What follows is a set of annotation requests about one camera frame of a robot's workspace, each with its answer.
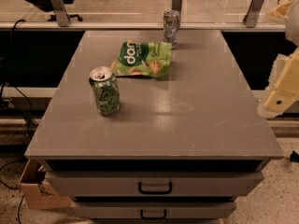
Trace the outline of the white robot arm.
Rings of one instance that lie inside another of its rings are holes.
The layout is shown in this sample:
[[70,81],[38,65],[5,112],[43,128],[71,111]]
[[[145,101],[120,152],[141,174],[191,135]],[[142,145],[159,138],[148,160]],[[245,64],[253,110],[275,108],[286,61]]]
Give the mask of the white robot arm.
[[270,21],[285,22],[285,36],[295,46],[289,55],[279,54],[268,78],[257,112],[265,118],[283,114],[299,98],[299,0],[285,0],[267,14]]

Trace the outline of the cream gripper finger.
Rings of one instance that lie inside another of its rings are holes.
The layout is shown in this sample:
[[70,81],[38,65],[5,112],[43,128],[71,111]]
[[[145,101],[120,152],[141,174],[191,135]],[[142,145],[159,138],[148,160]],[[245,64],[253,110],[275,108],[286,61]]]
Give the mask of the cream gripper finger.
[[289,18],[289,10],[292,0],[284,0],[266,13],[269,22],[285,24]]
[[274,118],[283,114],[299,98],[299,49],[289,56],[277,56],[268,82],[257,113],[264,118]]

